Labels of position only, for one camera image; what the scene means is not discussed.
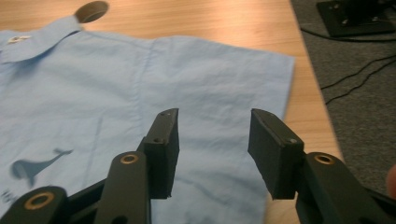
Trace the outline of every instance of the printed logo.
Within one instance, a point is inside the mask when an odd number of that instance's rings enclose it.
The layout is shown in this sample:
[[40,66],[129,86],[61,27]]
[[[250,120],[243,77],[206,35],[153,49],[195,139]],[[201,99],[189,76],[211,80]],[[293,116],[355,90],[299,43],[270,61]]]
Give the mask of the printed logo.
[[50,161],[28,161],[19,160],[11,165],[11,174],[17,179],[26,179],[28,186],[31,189],[35,185],[35,177],[44,169],[51,166],[54,162],[59,160],[62,156],[69,155],[73,150],[63,151],[59,148],[53,149],[58,155]]

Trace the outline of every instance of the black metal base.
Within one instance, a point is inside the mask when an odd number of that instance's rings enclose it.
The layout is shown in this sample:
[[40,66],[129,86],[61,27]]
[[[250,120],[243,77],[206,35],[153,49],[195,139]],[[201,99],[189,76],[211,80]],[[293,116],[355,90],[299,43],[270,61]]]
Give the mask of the black metal base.
[[384,13],[365,18],[359,24],[351,24],[345,14],[343,2],[331,1],[317,3],[329,35],[332,37],[377,35],[395,32],[395,28]]

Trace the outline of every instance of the blue shirt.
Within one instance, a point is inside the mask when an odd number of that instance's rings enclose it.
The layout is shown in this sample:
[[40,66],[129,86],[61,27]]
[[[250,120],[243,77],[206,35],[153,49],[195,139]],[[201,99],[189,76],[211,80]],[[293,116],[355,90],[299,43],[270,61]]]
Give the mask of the blue shirt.
[[106,178],[156,114],[177,107],[173,197],[152,202],[153,223],[260,223],[250,109],[283,117],[293,62],[195,37],[82,31],[74,17],[0,32],[0,216],[32,189],[71,195]]

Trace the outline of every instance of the shirt collar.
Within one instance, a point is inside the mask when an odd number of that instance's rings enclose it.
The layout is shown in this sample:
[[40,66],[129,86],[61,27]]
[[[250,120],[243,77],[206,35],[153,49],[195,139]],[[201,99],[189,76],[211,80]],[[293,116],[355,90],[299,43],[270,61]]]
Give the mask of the shirt collar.
[[[32,59],[54,47],[62,39],[81,30],[75,16],[68,16],[31,32],[0,32],[0,63],[14,63]],[[11,38],[22,38],[15,43]]]

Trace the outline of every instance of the folded shirt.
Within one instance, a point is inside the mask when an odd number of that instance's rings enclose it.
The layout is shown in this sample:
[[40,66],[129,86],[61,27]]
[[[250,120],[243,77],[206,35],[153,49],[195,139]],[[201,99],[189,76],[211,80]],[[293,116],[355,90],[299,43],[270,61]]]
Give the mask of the folded shirt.
[[81,30],[74,17],[0,32],[0,216],[24,193],[74,194],[179,108],[172,197],[152,222],[261,223],[266,188],[248,155],[250,109],[283,117],[292,57],[190,36]]

